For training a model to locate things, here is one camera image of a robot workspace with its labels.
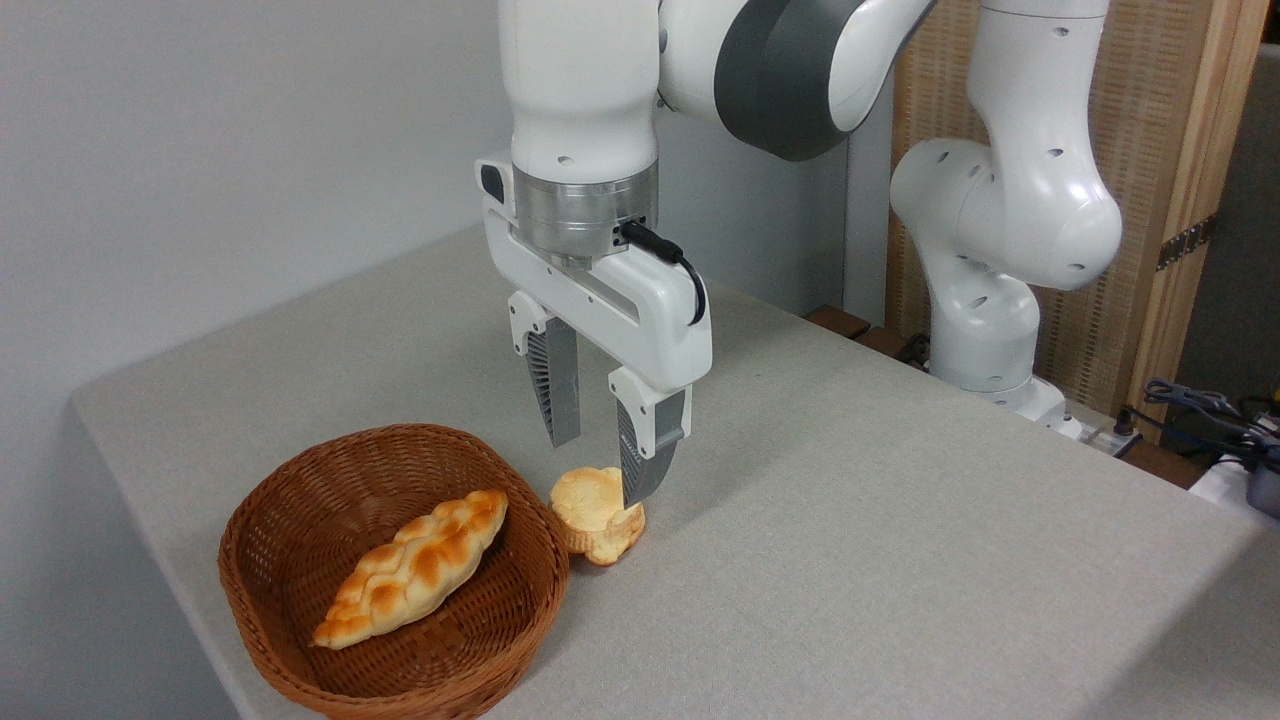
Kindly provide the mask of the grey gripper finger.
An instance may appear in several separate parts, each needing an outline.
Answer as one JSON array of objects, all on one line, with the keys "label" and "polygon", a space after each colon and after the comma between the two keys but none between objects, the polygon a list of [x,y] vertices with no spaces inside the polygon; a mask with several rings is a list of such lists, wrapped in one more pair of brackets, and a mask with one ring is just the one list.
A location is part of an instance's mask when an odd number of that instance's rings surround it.
[{"label": "grey gripper finger", "polygon": [[677,443],[689,434],[689,388],[666,392],[631,369],[609,374],[617,402],[623,505],[650,497],[666,479]]},{"label": "grey gripper finger", "polygon": [[515,351],[525,359],[554,447],[580,437],[579,336],[524,291],[508,299]]}]

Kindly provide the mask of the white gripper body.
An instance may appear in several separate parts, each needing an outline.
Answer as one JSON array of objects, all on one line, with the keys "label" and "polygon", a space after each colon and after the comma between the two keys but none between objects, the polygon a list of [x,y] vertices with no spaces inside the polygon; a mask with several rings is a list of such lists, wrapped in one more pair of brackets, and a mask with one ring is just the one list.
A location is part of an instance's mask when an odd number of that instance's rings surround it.
[{"label": "white gripper body", "polygon": [[517,290],[657,389],[681,389],[709,372],[710,318],[689,323],[698,292],[684,269],[641,249],[586,269],[558,265],[522,241],[509,159],[483,158],[476,172],[490,255]]}]

